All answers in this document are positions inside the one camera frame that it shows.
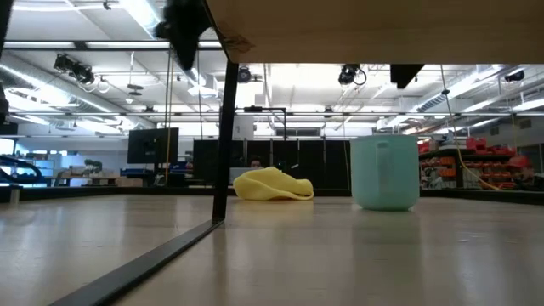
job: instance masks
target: ceiling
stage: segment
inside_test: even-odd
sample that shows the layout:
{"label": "ceiling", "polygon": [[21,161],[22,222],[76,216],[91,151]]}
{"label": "ceiling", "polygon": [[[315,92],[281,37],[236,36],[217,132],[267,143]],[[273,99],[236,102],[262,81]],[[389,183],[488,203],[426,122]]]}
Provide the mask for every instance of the ceiling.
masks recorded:
{"label": "ceiling", "polygon": [[[102,1],[93,0],[18,0],[18,7],[10,21],[7,40],[26,41],[144,41],[150,40],[150,35],[140,26],[137,20],[126,9],[115,7],[112,10],[85,9],[72,11],[50,11],[54,8],[66,9],[70,7],[99,6]],[[161,11],[165,1],[151,1],[157,11]],[[119,6],[118,1],[110,1],[110,5]],[[47,8],[49,11],[37,11]],[[208,30],[201,40],[217,40],[217,36]],[[202,111],[218,111],[224,86],[225,68],[227,59],[222,51],[200,51],[197,55],[195,68],[207,80],[217,81],[217,97],[191,94],[189,89],[193,84],[179,69],[174,66],[174,73],[167,74],[168,53],[161,51],[135,52],[131,72],[130,52],[54,52],[54,51],[9,51],[3,57],[2,64],[10,66],[9,59],[16,58],[31,65],[41,72],[46,72],[52,79],[60,79],[77,88],[77,82],[66,74],[59,75],[53,68],[58,54],[67,54],[72,59],[93,67],[97,80],[103,77],[107,80],[96,89],[96,82],[90,86],[83,86],[84,90],[95,90],[90,99],[97,99],[115,107],[116,110],[142,111],[146,106],[153,106],[156,111],[164,111],[167,100],[167,83],[173,85],[173,111],[198,111],[199,103],[204,105]],[[323,111],[326,106],[332,106],[335,111],[410,111],[426,97],[439,93],[442,88],[442,71],[448,86],[450,82],[462,78],[476,69],[475,65],[425,65],[406,89],[397,89],[389,82],[389,66],[377,64],[363,64],[367,82],[363,86],[341,86],[338,83],[338,74],[342,66],[324,64],[251,64],[248,63],[251,73],[259,76],[258,82],[252,85],[255,99],[249,104],[261,106],[286,107],[292,111]],[[499,94],[504,94],[516,87],[541,79],[543,68],[539,65],[525,66],[526,78],[523,82],[505,83],[497,81],[496,77],[486,79],[476,88],[459,94],[451,102],[455,111],[485,101]],[[266,99],[266,88],[263,75],[267,71],[270,100]],[[132,90],[129,83],[141,85],[144,90],[138,97],[130,97],[133,102],[127,101],[128,93]],[[238,105],[246,102],[236,101]],[[354,117],[351,122],[376,122],[379,116]],[[161,118],[151,118],[148,122],[158,123]],[[199,121],[198,117],[185,119]],[[298,118],[300,121],[309,118]],[[328,121],[339,121],[343,118],[332,118]]]}

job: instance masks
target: mint green mug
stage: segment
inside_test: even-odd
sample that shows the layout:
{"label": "mint green mug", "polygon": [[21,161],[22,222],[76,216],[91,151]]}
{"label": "mint green mug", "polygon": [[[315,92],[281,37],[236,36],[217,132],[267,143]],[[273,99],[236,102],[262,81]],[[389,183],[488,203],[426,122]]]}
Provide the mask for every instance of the mint green mug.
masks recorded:
{"label": "mint green mug", "polygon": [[351,139],[351,193],[364,209],[406,211],[419,198],[417,137]]}

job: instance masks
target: white ceiling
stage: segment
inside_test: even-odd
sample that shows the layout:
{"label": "white ceiling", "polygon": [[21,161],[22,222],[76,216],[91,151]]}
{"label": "white ceiling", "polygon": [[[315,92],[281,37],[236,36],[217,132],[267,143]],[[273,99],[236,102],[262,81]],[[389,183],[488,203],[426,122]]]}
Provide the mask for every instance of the white ceiling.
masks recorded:
{"label": "white ceiling", "polygon": [[[20,7],[67,7],[96,5],[102,1],[94,0],[18,0],[15,5]],[[165,1],[155,1],[158,8]],[[28,12],[15,10],[8,30],[8,40],[148,40],[149,35],[123,8],[111,11],[104,9],[68,11],[68,12]],[[213,31],[207,31],[202,39],[215,40]],[[56,52],[12,51],[12,55],[47,71],[54,77],[57,71],[53,68]],[[142,110],[145,105],[154,105],[158,110],[165,104],[167,62],[165,52],[137,52],[134,55],[132,83],[144,86],[142,96],[128,104],[125,98],[130,91],[127,88],[130,72],[130,53],[127,52],[69,52],[73,59],[91,65],[93,71],[103,76],[111,84],[108,93],[93,94],[106,99],[126,110]],[[202,51],[195,67],[201,74],[211,74],[218,80],[219,88],[224,85],[226,57],[222,51]],[[263,75],[264,66],[248,65],[253,74]],[[417,101],[426,94],[439,91],[442,88],[440,65],[426,65],[417,76],[417,81],[411,82],[406,89],[399,90],[389,84],[388,65],[364,65],[368,81],[358,90],[342,87],[337,79],[341,65],[298,65],[272,64],[269,69],[269,82],[272,85],[271,105],[285,106],[295,111],[323,111],[325,106],[336,107],[336,111],[344,108],[355,111],[363,107],[363,111],[406,111],[402,104],[404,98]],[[446,81],[459,76],[474,68],[474,65],[445,65]],[[173,82],[173,104],[194,107],[198,104],[197,97],[188,94],[191,88],[183,72],[176,65]],[[76,84],[68,76],[61,78]],[[486,84],[480,88],[465,93],[464,99],[480,102],[492,95],[497,95],[495,83]],[[202,99],[202,103],[218,110],[218,99]],[[256,98],[256,103],[264,104],[264,95]],[[355,118],[354,121],[365,121],[372,118]]]}

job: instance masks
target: wooden tabletop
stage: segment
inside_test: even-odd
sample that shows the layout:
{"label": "wooden tabletop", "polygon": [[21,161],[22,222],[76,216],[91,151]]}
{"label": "wooden tabletop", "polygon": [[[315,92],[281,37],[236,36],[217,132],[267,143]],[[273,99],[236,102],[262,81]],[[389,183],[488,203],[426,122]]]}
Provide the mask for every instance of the wooden tabletop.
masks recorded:
{"label": "wooden tabletop", "polygon": [[207,0],[237,63],[544,63],[542,0]]}

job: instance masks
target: computer monitor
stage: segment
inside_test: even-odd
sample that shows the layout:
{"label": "computer monitor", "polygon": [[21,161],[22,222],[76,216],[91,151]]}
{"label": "computer monitor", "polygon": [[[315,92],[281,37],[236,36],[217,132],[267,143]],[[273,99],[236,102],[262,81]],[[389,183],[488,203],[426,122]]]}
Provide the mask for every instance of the computer monitor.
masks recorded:
{"label": "computer monitor", "polygon": [[178,161],[179,129],[170,128],[170,146],[168,148],[168,129],[133,130],[128,134],[129,164],[165,163]]}

